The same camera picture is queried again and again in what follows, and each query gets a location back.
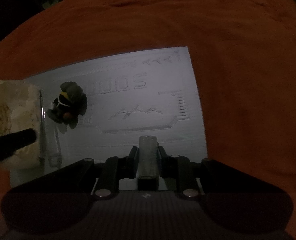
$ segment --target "white cylinder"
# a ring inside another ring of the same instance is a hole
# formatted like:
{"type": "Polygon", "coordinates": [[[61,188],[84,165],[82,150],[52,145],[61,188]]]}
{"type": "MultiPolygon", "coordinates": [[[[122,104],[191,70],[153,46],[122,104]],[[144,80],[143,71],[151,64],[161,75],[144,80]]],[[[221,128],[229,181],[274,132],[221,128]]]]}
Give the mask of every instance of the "white cylinder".
{"type": "Polygon", "coordinates": [[[157,145],[156,136],[144,135],[139,137],[139,178],[159,178],[157,166],[157,145]]]}

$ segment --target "orange fabric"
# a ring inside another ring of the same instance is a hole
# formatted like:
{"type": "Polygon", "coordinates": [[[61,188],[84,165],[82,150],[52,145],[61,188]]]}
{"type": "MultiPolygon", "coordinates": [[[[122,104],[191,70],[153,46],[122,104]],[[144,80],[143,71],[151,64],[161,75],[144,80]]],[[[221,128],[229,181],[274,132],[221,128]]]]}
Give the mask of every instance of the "orange fabric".
{"type": "Polygon", "coordinates": [[[296,238],[292,0],[65,0],[0,42],[0,79],[173,46],[190,51],[209,156],[289,192],[296,238]]]}

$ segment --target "ribbed gray surface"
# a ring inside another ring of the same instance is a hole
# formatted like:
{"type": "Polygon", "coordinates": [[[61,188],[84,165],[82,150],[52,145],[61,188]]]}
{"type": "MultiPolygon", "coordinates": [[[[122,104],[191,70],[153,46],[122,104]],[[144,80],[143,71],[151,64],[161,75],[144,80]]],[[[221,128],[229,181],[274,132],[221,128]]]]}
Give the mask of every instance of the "ribbed gray surface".
{"type": "Polygon", "coordinates": [[[267,235],[242,235],[216,225],[194,201],[173,192],[121,191],[117,197],[95,202],[89,214],[73,227],[45,236],[19,239],[292,239],[278,231],[267,235]]]}

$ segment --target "small toy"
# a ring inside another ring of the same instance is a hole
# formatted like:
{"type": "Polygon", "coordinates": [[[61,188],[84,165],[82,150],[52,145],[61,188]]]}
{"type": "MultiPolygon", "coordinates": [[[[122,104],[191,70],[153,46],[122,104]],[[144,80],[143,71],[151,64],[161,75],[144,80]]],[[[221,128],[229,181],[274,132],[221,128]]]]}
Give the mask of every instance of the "small toy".
{"type": "Polygon", "coordinates": [[[60,86],[62,92],[53,101],[53,108],[46,114],[57,123],[70,125],[73,129],[77,126],[78,115],[84,115],[87,109],[87,97],[76,82],[65,82],[60,86]]]}

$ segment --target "silver screw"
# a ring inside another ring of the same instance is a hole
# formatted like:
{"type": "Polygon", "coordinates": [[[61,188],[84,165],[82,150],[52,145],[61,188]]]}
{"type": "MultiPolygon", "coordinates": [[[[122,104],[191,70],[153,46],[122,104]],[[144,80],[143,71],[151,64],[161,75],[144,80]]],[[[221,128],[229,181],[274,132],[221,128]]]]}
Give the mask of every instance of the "silver screw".
{"type": "Polygon", "coordinates": [[[111,194],[111,191],[105,188],[98,189],[95,194],[98,197],[108,197],[111,194]]]}
{"type": "Polygon", "coordinates": [[[196,197],[198,196],[199,192],[193,188],[189,188],[189,189],[185,189],[183,191],[183,194],[186,196],[186,197],[196,197]]]}

